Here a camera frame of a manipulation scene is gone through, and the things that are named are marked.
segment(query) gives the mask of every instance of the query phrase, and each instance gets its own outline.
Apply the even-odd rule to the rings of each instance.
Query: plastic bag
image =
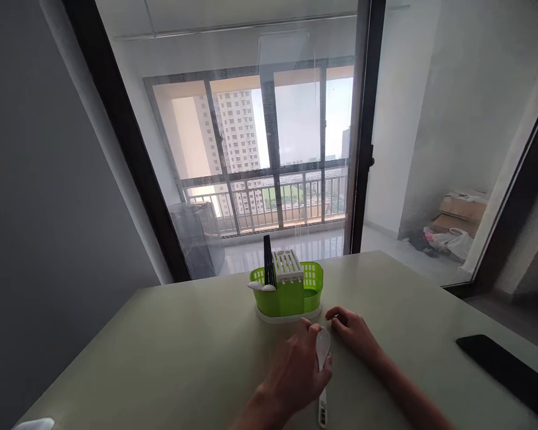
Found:
[[[455,234],[459,233],[460,236],[456,236],[454,239],[447,243],[449,251],[461,261],[465,261],[468,257],[468,252],[470,251],[470,247],[472,246],[473,239],[467,232],[461,229],[453,228],[450,229],[450,232]]]
[[[441,253],[448,253],[447,244],[456,236],[452,233],[434,233],[427,227],[424,228],[424,237],[429,245]]]

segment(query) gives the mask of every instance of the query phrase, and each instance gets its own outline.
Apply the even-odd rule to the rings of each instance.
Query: white base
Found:
[[[257,312],[257,316],[261,319],[261,321],[267,324],[294,323],[295,321],[299,321],[301,318],[310,320],[311,318],[318,316],[322,309],[323,304],[320,303],[317,309],[315,309],[313,312],[307,312],[306,314],[289,315],[288,317],[268,317],[259,310],[257,305],[255,305],[255,312]]]

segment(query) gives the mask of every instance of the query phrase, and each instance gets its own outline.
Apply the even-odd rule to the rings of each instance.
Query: black phone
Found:
[[[484,334],[461,337],[458,346],[538,415],[538,372]]]

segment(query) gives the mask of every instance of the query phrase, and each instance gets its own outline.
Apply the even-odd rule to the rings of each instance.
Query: green utensil holder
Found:
[[[301,317],[320,309],[323,269],[315,262],[300,265],[304,272],[302,281],[279,282],[275,291],[253,291],[257,308],[265,317]],[[265,285],[265,268],[252,271],[249,280]]]

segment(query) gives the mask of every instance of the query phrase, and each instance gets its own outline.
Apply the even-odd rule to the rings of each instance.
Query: person's right hand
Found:
[[[343,342],[367,364],[374,365],[383,357],[383,350],[362,316],[342,306],[334,306],[327,311],[325,319],[331,321],[331,326]]]

